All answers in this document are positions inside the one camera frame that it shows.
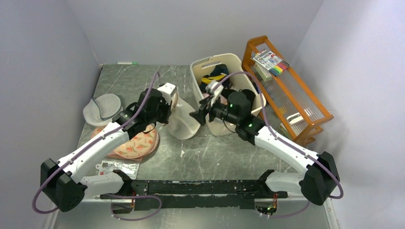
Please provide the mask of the white mesh laundry bag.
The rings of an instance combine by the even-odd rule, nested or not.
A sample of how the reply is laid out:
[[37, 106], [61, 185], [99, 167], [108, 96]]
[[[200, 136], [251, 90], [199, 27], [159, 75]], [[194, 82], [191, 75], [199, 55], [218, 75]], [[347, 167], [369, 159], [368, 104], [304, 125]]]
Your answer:
[[201, 126], [190, 116], [194, 111], [195, 109], [176, 92], [172, 97], [171, 115], [167, 124], [168, 132], [179, 140], [192, 138]]

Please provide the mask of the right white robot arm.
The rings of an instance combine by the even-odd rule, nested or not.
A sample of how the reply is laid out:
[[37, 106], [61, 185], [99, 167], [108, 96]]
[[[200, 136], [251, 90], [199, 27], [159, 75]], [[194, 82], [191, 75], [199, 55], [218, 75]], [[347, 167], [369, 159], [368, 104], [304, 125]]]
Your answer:
[[210, 95], [199, 102], [190, 116], [201, 125], [214, 119], [235, 125], [235, 132], [244, 141], [274, 153], [291, 165], [294, 173], [272, 172], [258, 184], [258, 192], [268, 198], [283, 191], [302, 194], [310, 203], [323, 205], [326, 199], [340, 199], [343, 188], [334, 157], [306, 149], [279, 135], [264, 120], [251, 114], [252, 102], [244, 91], [232, 92], [223, 104]]

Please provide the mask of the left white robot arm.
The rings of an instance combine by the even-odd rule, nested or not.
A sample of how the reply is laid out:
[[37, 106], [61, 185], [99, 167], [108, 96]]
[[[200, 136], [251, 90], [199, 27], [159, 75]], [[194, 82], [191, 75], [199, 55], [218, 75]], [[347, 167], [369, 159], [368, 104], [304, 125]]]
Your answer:
[[129, 105], [79, 149], [57, 161], [45, 160], [41, 165], [40, 190], [62, 212], [72, 210], [85, 198], [113, 194], [127, 198], [133, 194], [133, 180], [120, 170], [92, 177], [87, 173], [120, 145], [139, 133], [146, 134], [149, 125], [168, 123], [175, 93], [176, 87], [170, 83], [143, 91], [137, 103]]

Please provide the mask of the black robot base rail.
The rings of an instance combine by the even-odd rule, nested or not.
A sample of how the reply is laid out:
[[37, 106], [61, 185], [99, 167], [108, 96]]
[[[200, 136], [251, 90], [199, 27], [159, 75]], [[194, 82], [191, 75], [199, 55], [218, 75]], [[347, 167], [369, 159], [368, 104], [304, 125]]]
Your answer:
[[273, 192], [258, 180], [134, 180], [117, 193], [102, 199], [134, 198], [135, 211], [161, 208], [255, 209], [259, 199], [287, 198], [285, 191]]

